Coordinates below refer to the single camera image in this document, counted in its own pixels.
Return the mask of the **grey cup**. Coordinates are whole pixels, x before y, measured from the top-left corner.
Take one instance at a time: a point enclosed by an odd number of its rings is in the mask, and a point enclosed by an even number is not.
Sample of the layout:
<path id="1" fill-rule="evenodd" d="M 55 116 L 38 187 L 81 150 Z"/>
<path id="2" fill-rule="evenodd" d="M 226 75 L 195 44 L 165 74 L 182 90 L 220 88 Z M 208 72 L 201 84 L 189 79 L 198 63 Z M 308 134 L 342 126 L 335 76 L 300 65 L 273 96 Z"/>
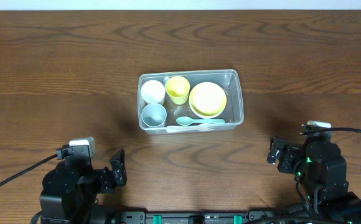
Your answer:
<path id="1" fill-rule="evenodd" d="M 149 128 L 161 128 L 165 126 L 167 111 L 159 103 L 151 103 L 145 106 L 141 113 L 143 123 Z"/>

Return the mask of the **white plastic fork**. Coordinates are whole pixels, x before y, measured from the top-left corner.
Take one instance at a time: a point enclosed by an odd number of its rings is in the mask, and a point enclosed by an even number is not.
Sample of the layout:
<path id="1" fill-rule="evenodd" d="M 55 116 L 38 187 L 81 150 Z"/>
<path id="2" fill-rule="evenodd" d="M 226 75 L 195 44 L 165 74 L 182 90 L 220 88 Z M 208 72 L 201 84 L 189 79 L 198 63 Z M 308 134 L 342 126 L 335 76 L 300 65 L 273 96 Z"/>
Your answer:
<path id="1" fill-rule="evenodd" d="M 207 132 L 213 131 L 215 126 L 211 124 L 198 124 L 195 126 L 167 126 L 167 133 L 194 133 L 194 132 Z"/>

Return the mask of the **white bowl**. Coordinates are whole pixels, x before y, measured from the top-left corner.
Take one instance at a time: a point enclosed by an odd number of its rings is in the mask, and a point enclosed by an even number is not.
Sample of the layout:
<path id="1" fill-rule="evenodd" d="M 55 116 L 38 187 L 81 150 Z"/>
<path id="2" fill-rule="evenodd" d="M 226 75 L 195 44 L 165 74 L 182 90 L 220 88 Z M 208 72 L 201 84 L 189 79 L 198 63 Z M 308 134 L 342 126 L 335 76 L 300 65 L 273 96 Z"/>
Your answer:
<path id="1" fill-rule="evenodd" d="M 201 119 L 214 119 L 214 118 L 216 118 L 216 117 L 219 116 L 219 114 L 206 116 L 206 115 L 198 114 L 198 113 L 196 113 L 195 115 L 196 115 L 197 117 L 201 118 Z"/>

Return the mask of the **pale green spoon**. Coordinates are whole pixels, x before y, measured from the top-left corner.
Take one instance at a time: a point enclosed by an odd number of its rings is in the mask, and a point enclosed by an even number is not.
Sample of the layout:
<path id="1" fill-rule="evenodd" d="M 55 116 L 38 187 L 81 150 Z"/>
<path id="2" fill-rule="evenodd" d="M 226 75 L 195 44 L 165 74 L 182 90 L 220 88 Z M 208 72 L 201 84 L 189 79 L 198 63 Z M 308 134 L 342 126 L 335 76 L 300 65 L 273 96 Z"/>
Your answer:
<path id="1" fill-rule="evenodd" d="M 191 124 L 224 124 L 224 119 L 194 119 L 188 116 L 181 116 L 176 119 L 177 124 L 181 126 L 190 126 Z"/>

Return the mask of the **white cup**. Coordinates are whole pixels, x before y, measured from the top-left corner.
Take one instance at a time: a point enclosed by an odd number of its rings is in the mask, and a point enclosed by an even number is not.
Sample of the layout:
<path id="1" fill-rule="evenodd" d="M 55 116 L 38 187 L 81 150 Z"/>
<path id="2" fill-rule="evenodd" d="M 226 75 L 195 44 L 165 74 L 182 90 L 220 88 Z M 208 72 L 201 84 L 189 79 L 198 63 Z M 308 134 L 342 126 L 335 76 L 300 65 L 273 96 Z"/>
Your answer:
<path id="1" fill-rule="evenodd" d="M 165 99 L 164 85 L 157 80 L 150 80 L 141 87 L 141 96 L 147 104 L 158 103 L 162 105 Z"/>

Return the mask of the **yellow bowl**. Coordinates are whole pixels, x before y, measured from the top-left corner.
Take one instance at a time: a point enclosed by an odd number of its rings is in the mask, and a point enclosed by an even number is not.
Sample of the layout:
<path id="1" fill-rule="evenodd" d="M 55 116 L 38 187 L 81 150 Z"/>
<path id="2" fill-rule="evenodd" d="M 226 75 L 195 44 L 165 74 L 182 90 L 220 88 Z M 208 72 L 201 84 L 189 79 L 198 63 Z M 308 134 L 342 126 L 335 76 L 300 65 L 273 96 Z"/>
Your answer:
<path id="1" fill-rule="evenodd" d="M 189 106 L 194 114 L 221 114 L 227 104 L 225 90 L 213 82 L 202 82 L 190 91 Z"/>

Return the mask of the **yellow cup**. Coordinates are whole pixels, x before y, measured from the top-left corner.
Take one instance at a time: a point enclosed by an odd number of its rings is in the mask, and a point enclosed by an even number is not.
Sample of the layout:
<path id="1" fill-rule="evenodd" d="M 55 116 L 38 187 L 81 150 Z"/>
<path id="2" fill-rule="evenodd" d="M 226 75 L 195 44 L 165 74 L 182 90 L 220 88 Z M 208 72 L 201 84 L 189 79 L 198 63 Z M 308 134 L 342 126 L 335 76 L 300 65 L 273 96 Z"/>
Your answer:
<path id="1" fill-rule="evenodd" d="M 190 83 L 182 76 L 174 76 L 166 82 L 165 89 L 173 103 L 182 105 L 188 100 Z"/>

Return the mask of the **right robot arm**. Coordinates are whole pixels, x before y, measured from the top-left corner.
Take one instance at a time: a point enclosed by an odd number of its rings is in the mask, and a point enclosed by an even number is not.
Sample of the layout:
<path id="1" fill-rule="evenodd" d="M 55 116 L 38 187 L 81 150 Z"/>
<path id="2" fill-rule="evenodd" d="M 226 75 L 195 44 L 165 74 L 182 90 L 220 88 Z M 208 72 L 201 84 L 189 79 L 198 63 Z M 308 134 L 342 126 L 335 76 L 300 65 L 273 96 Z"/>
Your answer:
<path id="1" fill-rule="evenodd" d="M 292 174 L 307 213 L 345 223 L 361 223 L 361 199 L 349 191 L 347 163 L 331 133 L 306 136 L 303 144 L 271 137 L 267 163 Z"/>

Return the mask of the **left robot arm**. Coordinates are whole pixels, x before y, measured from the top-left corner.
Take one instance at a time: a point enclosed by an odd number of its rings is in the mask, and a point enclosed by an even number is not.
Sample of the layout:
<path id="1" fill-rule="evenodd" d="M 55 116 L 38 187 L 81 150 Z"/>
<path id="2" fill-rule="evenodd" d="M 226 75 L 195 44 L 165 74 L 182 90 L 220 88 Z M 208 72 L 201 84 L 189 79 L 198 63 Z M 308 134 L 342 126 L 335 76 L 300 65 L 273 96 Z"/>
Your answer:
<path id="1" fill-rule="evenodd" d="M 94 169 L 88 146 L 66 146 L 57 150 L 60 160 L 45 175 L 40 195 L 41 211 L 31 223 L 121 223 L 120 212 L 97 204 L 98 194 L 112 194 L 126 185 L 124 150 L 110 158 L 111 168 Z"/>

